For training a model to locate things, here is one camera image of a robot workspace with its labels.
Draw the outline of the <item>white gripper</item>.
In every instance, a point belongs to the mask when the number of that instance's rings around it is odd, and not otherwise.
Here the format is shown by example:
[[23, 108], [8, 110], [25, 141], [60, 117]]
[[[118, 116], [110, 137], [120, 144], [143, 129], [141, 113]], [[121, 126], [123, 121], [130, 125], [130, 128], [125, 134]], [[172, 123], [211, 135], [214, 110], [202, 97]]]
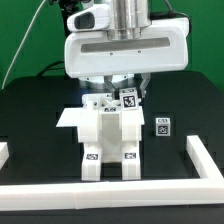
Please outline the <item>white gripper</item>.
[[154, 20], [134, 40], [108, 39], [106, 31], [72, 33], [65, 41], [66, 73], [71, 78], [104, 76], [115, 99], [110, 75], [141, 75], [141, 97], [151, 80], [150, 72], [183, 70], [188, 64], [187, 18]]

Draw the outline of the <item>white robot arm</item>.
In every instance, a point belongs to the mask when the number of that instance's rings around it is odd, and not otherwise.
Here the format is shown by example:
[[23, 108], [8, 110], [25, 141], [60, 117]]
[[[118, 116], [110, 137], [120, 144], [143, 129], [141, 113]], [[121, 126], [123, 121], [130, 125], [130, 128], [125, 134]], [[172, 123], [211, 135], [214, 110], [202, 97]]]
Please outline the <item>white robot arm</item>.
[[72, 78], [114, 84], [142, 76], [145, 88], [154, 72], [182, 70], [188, 64], [186, 18], [148, 18], [147, 0], [101, 0], [67, 19], [66, 73]]

